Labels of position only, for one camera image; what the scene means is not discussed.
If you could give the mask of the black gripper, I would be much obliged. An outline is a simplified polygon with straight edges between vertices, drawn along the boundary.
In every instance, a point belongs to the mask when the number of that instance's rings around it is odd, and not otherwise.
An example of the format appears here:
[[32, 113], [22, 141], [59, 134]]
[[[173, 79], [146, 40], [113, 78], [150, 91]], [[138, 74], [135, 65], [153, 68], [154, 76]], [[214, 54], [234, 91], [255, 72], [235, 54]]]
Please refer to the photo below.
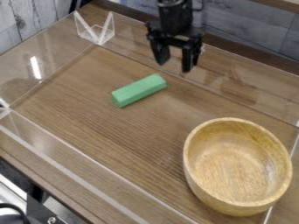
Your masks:
[[157, 63], [171, 58], [170, 46], [182, 48], [182, 71], [189, 73], [198, 64], [203, 33], [193, 26], [193, 0], [157, 0], [159, 19], [146, 23], [147, 39]]

